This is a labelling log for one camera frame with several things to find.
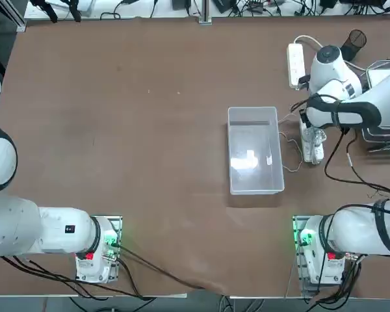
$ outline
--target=brown table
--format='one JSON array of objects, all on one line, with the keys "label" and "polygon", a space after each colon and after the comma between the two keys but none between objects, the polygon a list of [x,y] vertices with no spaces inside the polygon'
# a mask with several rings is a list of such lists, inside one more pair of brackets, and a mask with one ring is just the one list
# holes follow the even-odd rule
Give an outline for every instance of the brown table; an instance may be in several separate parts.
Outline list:
[{"label": "brown table", "polygon": [[[390,57],[390,18],[216,19],[64,22],[19,34],[0,100],[0,126],[18,147],[8,193],[38,205],[123,215],[124,243],[182,279],[239,296],[285,294],[293,263],[292,215],[332,213],[373,199],[335,183],[321,166],[285,172],[275,196],[233,197],[228,187],[227,109],[276,106],[281,118],[306,92],[289,88],[286,48],[299,34],[341,45],[367,35],[356,63]],[[305,47],[307,67],[315,52]],[[298,138],[298,124],[281,126]],[[338,130],[328,131],[330,153]],[[298,155],[282,139],[283,162]],[[352,148],[369,181],[390,186],[390,155]],[[352,177],[344,149],[332,172]],[[35,257],[74,274],[71,255]],[[145,294],[187,288],[131,263]],[[125,274],[112,284],[129,290]],[[95,294],[105,294],[93,289]],[[0,294],[71,294],[0,261]],[[294,270],[289,296],[299,296]],[[370,257],[356,296],[390,298],[390,259]]]}]

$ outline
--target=power strip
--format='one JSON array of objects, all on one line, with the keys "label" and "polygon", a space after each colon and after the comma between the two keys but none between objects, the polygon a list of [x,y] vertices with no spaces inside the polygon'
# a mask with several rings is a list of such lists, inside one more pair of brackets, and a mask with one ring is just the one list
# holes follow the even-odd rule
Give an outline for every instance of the power strip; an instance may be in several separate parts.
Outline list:
[{"label": "power strip", "polygon": [[319,164],[324,159],[324,146],[322,142],[326,140],[326,137],[319,138],[320,144],[316,145],[315,135],[313,127],[306,127],[306,124],[300,121],[300,139],[302,141],[302,151],[304,155],[304,162]]},{"label": "power strip", "polygon": [[289,86],[298,88],[299,78],[305,73],[304,47],[301,44],[287,46],[287,69],[289,71]]}]

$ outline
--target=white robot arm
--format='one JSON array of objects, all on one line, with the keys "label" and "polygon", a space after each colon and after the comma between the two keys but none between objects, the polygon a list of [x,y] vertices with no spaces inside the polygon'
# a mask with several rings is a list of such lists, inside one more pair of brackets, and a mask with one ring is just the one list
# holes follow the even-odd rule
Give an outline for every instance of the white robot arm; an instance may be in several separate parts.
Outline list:
[{"label": "white robot arm", "polygon": [[[337,47],[317,53],[309,89],[304,114],[308,127],[390,127],[390,76],[362,94],[357,75],[346,67]],[[345,253],[390,255],[390,200],[360,206],[365,207],[311,216],[306,222],[300,241],[311,283],[339,284]]]},{"label": "white robot arm", "polygon": [[361,83],[341,51],[323,47],[314,58],[306,117],[317,128],[390,127],[390,76],[361,94]]},{"label": "white robot arm", "polygon": [[[18,154],[0,129],[0,191],[16,173]],[[77,279],[89,283],[117,280],[120,225],[104,216],[75,208],[38,207],[29,200],[0,192],[0,256],[75,253]]]}]

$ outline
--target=clear container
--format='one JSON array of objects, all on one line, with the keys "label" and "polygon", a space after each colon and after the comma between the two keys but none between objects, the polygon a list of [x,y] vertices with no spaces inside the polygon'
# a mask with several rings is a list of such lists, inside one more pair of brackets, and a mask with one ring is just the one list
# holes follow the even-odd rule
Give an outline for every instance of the clear container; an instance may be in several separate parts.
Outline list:
[{"label": "clear container", "polygon": [[232,195],[285,189],[275,107],[228,109],[229,189]]}]

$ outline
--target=floor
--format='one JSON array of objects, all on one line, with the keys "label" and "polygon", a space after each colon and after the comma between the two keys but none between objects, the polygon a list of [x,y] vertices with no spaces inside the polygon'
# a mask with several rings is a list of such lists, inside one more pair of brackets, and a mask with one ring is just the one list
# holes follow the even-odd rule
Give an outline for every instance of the floor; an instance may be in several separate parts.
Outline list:
[{"label": "floor", "polygon": [[[118,308],[121,312],[133,311],[140,307],[142,302],[134,298],[111,298],[104,302],[94,302],[87,299],[78,299],[75,301],[86,311],[94,312],[100,308]],[[158,298],[154,303],[148,304],[141,309],[141,312],[215,312],[218,311],[220,296],[207,291],[196,291],[188,294],[188,298]],[[238,299],[235,302],[235,312],[246,311],[252,300]],[[249,309],[249,312],[258,312],[255,310],[261,303],[258,300],[255,306]],[[282,312],[306,312],[309,306],[303,300],[298,299],[268,299],[265,300],[261,307],[261,312],[282,311]],[[80,312],[81,310],[67,298],[0,298],[0,312]],[[317,307],[313,311],[323,311]],[[351,300],[340,311],[343,312],[374,312],[390,311],[390,300]]]},{"label": "floor", "polygon": [[[14,0],[15,6],[20,12],[24,12],[27,0]],[[0,61],[6,66],[10,57],[12,46],[16,38],[16,27],[5,17],[0,15]],[[194,291],[184,298],[158,298],[151,304],[141,309],[143,312],[150,311],[218,311],[218,304],[221,296],[207,291]],[[95,311],[103,307],[117,307],[120,311],[133,311],[140,307],[142,302],[134,298],[111,298],[104,302],[95,302],[87,299],[78,299],[75,301],[82,306],[85,311]],[[247,312],[246,308],[252,303],[252,300],[231,300],[234,311]],[[249,312],[255,309],[261,303],[260,300],[251,306]],[[268,299],[265,300],[260,311],[285,311],[305,312],[309,306],[303,300],[297,299]],[[390,300],[350,300],[341,311],[390,311]],[[0,312],[29,311],[29,312],[76,312],[80,311],[69,299],[63,297],[15,297],[0,298]],[[314,311],[322,311],[321,308],[315,308]]]}]

